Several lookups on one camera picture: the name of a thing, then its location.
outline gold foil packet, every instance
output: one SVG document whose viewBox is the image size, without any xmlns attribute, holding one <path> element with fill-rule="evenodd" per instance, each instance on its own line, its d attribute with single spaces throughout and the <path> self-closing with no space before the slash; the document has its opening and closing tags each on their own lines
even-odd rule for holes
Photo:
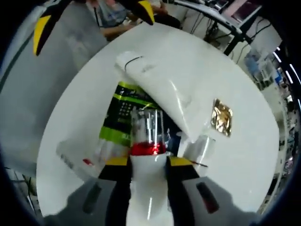
<svg viewBox="0 0 301 226">
<path fill-rule="evenodd" d="M 211 125 L 220 133 L 230 137 L 232 127 L 232 110 L 219 99 L 213 102 Z"/>
</svg>

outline green package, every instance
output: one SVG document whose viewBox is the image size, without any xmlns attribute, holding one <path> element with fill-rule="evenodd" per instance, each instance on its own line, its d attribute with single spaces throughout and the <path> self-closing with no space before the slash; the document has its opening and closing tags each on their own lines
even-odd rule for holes
<svg viewBox="0 0 301 226">
<path fill-rule="evenodd" d="M 157 109 L 158 105 L 139 86 L 120 81 L 107 111 L 99 138 L 130 147 L 133 109 Z"/>
</svg>

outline white table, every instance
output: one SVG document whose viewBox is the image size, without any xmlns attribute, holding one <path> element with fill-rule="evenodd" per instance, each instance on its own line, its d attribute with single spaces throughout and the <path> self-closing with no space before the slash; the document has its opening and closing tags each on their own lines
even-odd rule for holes
<svg viewBox="0 0 301 226">
<path fill-rule="evenodd" d="M 68 195 L 83 182 L 56 155 L 58 143 L 85 134 L 95 147 L 119 77 L 116 56 L 134 50 L 174 74 L 182 93 L 197 87 L 210 117 L 218 97 L 233 110 L 231 138 L 212 130 L 217 140 L 208 176 L 227 190 L 243 211 L 257 211 L 272 181 L 279 134 L 273 114 L 249 77 L 227 56 L 201 39 L 161 24 L 142 24 L 118 37 L 97 53 L 77 74 L 48 121 L 37 163 L 37 192 L 42 214 L 66 206 Z"/>
</svg>

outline white plastic bag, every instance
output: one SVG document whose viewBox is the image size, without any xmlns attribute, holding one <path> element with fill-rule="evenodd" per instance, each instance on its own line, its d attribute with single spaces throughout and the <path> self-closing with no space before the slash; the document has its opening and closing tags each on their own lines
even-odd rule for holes
<svg viewBox="0 0 301 226">
<path fill-rule="evenodd" d="M 194 124 L 200 104 L 192 96 L 180 93 L 173 80 L 145 56 L 124 52 L 117 57 L 117 65 L 135 81 L 170 116 L 177 126 L 195 142 L 201 125 Z"/>
</svg>

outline person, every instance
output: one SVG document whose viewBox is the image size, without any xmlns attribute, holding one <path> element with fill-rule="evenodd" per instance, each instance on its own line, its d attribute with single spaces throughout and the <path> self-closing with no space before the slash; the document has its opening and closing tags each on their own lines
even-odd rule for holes
<svg viewBox="0 0 301 226">
<path fill-rule="evenodd" d="M 113 40 L 137 24 L 138 18 L 115 0 L 87 0 L 87 6 L 107 40 Z M 152 8 L 156 22 L 180 28 L 180 21 L 168 14 L 163 2 L 159 1 L 159 6 L 154 3 Z"/>
<path fill-rule="evenodd" d="M 166 4 L 162 0 L 148 0 L 152 6 L 152 10 L 155 13 L 155 21 L 160 24 L 171 26 L 174 28 L 180 28 L 181 22 L 168 14 Z"/>
<path fill-rule="evenodd" d="M 114 0 L 87 0 L 87 6 L 107 40 L 112 40 L 135 26 L 132 23 L 124 24 L 127 17 L 132 18 L 132 21 L 138 19 Z"/>
</svg>

